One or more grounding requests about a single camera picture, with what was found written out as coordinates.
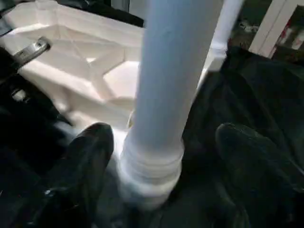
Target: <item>pvc pipe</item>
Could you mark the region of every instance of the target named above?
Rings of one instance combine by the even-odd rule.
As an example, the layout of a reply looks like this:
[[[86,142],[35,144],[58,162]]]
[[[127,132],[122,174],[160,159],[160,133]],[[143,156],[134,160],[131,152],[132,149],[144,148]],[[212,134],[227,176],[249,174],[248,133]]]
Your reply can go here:
[[[227,51],[227,43],[243,3],[244,0],[224,0],[212,39],[212,48]]]
[[[154,209],[181,173],[182,132],[218,21],[221,0],[151,0],[134,123],[117,172],[126,202]]]

